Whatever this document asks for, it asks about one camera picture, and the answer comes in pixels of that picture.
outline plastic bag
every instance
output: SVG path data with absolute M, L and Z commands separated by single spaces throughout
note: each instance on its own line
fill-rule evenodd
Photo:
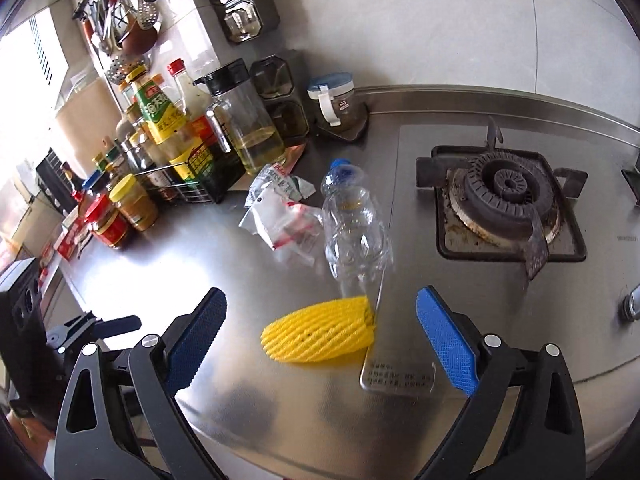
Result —
M 239 227 L 260 238 L 273 250 L 288 249 L 313 265 L 311 255 L 322 234 L 322 210 L 288 200 L 268 185 L 246 212 Z
M 260 193 L 268 186 L 273 186 L 273 189 L 282 196 L 294 202 L 300 202 L 316 192 L 316 188 L 312 183 L 292 174 L 287 174 L 284 168 L 276 162 L 275 164 L 267 164 L 255 176 L 244 201 L 244 207 L 251 207 L 260 196 Z

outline wall-mounted storage box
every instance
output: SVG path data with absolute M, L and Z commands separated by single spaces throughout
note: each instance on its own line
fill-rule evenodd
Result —
M 252 40 L 280 23 L 273 0 L 209 0 L 226 38 L 232 43 Z
M 258 60 L 249 74 L 285 145 L 303 142 L 314 115 L 305 91 L 309 76 L 302 53 L 287 50 Z

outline jar with red lid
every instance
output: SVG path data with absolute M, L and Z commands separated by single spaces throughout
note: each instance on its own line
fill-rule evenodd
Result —
M 131 231 L 129 222 L 106 195 L 98 196 L 89 206 L 84 214 L 84 222 L 95 237 L 114 249 L 122 247 Z

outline blue textured pad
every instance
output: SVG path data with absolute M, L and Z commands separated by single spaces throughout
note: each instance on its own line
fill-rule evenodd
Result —
M 200 364 L 226 317 L 226 296 L 217 290 L 206 306 L 191 319 L 167 357 L 169 367 L 164 389 L 172 397 L 191 384 Z
M 478 387 L 476 356 L 438 298 L 428 288 L 418 292 L 415 313 L 449 381 L 471 397 Z

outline glass oil jug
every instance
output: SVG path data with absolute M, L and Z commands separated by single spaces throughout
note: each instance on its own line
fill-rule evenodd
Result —
M 244 60 L 236 59 L 201 77 L 213 96 L 207 119 L 223 151 L 238 153 L 247 173 L 257 174 L 265 164 L 284 163 L 284 144 L 273 121 L 255 91 Z

